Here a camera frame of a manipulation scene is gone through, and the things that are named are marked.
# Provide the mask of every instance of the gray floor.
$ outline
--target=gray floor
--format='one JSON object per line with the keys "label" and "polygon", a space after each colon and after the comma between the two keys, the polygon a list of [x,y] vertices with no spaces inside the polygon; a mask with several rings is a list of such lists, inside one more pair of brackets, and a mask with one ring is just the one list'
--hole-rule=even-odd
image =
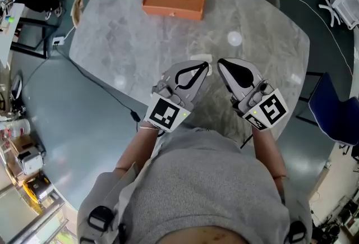
{"label": "gray floor", "polygon": [[[321,0],[304,0],[328,22],[329,14],[319,11]],[[67,12],[61,20],[56,36],[65,35],[72,28],[70,10],[73,0],[64,0]],[[296,22],[309,36],[309,71],[328,71],[341,99],[349,96],[351,77],[334,40],[321,20],[298,0],[280,0],[281,10]],[[38,16],[30,13],[29,17]],[[68,54],[72,34],[64,46],[59,47]],[[348,63],[353,64],[353,34],[346,27],[333,29]],[[22,41],[39,37],[39,31],[26,30]],[[42,60],[15,53],[13,74],[21,71],[24,83]],[[315,85],[315,79],[307,79],[303,95]],[[125,104],[143,117],[146,107],[127,96],[111,90]],[[28,114],[32,120],[48,156],[45,173],[64,197],[77,209],[83,192],[88,191],[95,176],[109,171],[135,133],[135,123],[128,110],[118,104],[100,87],[85,79],[66,59],[53,52],[26,85],[23,93]],[[299,103],[296,112],[304,111],[310,118],[305,104]],[[317,127],[292,118],[278,140],[278,146],[287,163],[289,175],[295,185],[309,191],[328,158],[333,142]],[[77,151],[87,149],[86,155]],[[251,148],[243,149],[252,153]],[[74,165],[81,163],[81,168]]]}

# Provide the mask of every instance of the marble table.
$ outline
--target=marble table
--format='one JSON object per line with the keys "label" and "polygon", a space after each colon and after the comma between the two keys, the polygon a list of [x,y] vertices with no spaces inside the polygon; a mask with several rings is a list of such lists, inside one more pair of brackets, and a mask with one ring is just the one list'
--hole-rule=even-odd
{"label": "marble table", "polygon": [[[70,57],[95,77],[148,104],[151,87],[172,64],[211,54],[213,73],[201,88],[192,125],[242,142],[250,125],[231,109],[230,93],[216,67],[222,57],[254,63],[279,88],[290,113],[273,129],[278,138],[300,95],[309,57],[308,36],[265,0],[206,0],[204,19],[148,16],[142,0],[90,0],[73,37]],[[227,35],[237,31],[234,47]]]}

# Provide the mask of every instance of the hand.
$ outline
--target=hand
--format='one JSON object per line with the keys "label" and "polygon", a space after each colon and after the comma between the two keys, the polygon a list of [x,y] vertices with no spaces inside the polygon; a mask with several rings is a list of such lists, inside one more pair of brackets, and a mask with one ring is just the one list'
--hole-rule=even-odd
{"label": "hand", "polygon": [[13,0],[4,0],[1,3],[1,9],[3,11],[6,11],[6,13],[8,13],[12,5],[13,5]]}

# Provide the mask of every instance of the blue chair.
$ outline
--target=blue chair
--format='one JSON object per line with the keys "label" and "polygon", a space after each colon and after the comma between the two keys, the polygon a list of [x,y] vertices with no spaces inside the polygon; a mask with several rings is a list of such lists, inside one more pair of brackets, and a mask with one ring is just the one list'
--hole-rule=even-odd
{"label": "blue chair", "polygon": [[349,150],[350,146],[357,145],[359,143],[358,99],[353,97],[341,102],[327,72],[307,72],[307,75],[320,76],[320,79],[310,98],[299,97],[299,100],[309,104],[316,121],[300,116],[296,118],[318,126],[330,139],[341,144],[340,148],[348,146]]}

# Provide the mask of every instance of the white container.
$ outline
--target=white container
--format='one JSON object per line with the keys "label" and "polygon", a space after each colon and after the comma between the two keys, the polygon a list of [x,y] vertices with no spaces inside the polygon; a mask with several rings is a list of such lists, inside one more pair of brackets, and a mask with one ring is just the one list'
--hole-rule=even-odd
{"label": "white container", "polygon": [[3,122],[5,135],[11,139],[30,133],[30,123],[26,118],[17,121]]}

